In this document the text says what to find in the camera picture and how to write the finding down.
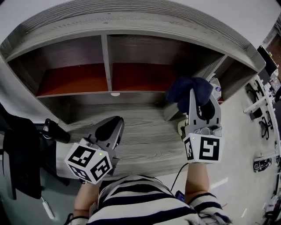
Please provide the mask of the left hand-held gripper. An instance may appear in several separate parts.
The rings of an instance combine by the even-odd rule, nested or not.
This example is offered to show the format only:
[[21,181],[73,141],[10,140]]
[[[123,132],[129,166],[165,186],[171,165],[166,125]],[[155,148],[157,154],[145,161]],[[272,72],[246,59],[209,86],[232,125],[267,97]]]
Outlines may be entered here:
[[74,143],[65,158],[70,171],[79,179],[98,184],[114,174],[119,159],[115,148],[120,144],[124,120],[113,116],[92,126],[88,138]]

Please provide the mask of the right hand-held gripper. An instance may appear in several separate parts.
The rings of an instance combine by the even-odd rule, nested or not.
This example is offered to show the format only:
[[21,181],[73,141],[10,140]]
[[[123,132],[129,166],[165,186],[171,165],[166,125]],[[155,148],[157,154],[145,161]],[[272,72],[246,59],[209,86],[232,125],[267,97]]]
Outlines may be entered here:
[[182,140],[188,163],[219,163],[222,158],[221,108],[214,96],[207,103],[208,119],[198,115],[195,92],[190,90],[188,124],[182,128]]

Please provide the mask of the dark blue cloth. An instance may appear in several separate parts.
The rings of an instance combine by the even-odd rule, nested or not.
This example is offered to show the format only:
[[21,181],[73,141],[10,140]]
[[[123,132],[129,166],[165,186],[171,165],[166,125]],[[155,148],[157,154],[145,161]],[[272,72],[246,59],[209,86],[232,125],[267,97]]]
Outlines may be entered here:
[[198,106],[208,103],[213,91],[213,86],[203,78],[180,76],[176,78],[166,91],[167,101],[177,103],[177,108],[181,113],[189,113],[190,91],[195,93]]

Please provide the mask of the grey wooden shelf unit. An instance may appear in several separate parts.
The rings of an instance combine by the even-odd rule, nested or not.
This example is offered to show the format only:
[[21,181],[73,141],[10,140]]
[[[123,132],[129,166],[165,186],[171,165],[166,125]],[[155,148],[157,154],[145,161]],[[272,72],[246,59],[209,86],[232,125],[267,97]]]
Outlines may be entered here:
[[[176,0],[0,2],[0,102],[14,115],[71,123],[79,105],[153,104],[180,76],[213,73],[227,100],[265,67],[216,18]],[[118,97],[111,93],[119,92]]]

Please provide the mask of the person's left forearm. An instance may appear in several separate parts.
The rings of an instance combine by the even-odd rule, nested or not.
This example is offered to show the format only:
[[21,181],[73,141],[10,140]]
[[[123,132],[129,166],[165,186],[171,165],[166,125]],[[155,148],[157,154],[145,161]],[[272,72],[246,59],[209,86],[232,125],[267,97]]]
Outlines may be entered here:
[[89,217],[91,206],[97,202],[99,185],[86,183],[81,185],[74,202],[73,217]]

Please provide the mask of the person's right forearm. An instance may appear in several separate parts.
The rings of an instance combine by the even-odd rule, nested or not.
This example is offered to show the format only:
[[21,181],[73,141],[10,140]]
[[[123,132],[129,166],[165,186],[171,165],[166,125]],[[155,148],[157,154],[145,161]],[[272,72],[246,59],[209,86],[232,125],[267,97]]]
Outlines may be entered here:
[[207,166],[202,163],[191,163],[188,165],[187,180],[185,185],[185,202],[199,194],[209,191],[209,177]]

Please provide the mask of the white tissue pack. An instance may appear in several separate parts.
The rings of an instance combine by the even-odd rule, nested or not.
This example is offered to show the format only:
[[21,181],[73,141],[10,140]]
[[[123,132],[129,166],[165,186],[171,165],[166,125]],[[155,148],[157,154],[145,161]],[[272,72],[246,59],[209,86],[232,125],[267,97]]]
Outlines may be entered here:
[[208,81],[213,86],[212,95],[219,102],[219,99],[222,97],[222,90],[221,90],[219,80],[218,80],[218,78],[215,77],[215,75],[216,74],[213,73],[209,77]]

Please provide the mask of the dark shaker water bottle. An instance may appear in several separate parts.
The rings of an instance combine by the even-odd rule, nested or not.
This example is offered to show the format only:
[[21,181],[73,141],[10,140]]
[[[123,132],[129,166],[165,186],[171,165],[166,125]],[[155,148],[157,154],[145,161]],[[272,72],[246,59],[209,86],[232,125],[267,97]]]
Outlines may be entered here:
[[70,141],[70,134],[49,118],[45,120],[41,134],[46,139],[52,139],[64,144]]

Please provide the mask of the black swivel chair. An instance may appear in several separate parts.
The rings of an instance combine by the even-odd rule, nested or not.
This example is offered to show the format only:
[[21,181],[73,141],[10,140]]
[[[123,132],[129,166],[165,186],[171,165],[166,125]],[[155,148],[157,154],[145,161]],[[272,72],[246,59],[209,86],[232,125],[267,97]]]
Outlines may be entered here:
[[266,116],[262,116],[262,119],[259,121],[259,125],[263,128],[264,133],[262,134],[262,138],[266,136],[266,140],[269,139],[270,133],[269,130],[274,130],[271,116],[269,111],[266,111]]
[[247,83],[245,89],[253,103],[256,103],[260,98],[264,97],[263,90],[258,80],[255,80],[254,85]]

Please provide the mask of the black and white floor device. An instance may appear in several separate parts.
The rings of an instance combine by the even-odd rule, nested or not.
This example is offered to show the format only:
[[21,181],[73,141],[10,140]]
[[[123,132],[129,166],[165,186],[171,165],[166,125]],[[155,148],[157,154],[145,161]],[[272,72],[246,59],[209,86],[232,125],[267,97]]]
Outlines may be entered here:
[[253,161],[253,171],[259,173],[272,165],[271,157],[258,157]]

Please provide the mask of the person's striped shirt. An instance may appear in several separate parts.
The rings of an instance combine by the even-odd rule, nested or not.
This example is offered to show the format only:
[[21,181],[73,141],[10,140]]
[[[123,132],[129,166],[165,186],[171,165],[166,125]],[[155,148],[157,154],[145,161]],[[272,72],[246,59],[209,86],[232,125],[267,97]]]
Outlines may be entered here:
[[87,225],[229,225],[217,198],[201,193],[188,203],[158,179],[128,176],[100,186],[98,207]]

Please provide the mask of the black office chair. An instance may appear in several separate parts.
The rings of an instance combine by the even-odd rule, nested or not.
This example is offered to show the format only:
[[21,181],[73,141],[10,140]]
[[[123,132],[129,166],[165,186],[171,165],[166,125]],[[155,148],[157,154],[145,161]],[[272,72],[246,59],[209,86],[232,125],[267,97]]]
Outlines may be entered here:
[[57,141],[41,134],[43,126],[44,123],[11,115],[0,103],[0,133],[4,135],[0,155],[7,195],[12,200],[17,199],[17,190],[32,198],[41,198],[41,169],[65,186],[70,183],[68,178],[57,175]]

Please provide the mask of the white power strip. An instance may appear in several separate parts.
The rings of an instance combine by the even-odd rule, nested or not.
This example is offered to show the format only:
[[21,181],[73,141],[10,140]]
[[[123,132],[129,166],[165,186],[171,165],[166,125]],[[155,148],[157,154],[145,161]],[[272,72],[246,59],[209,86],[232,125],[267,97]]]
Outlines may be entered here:
[[55,216],[53,214],[53,212],[51,211],[49,205],[48,205],[48,202],[43,198],[41,197],[41,200],[42,200],[42,205],[48,215],[48,217],[51,219],[51,220],[54,220],[55,219]]

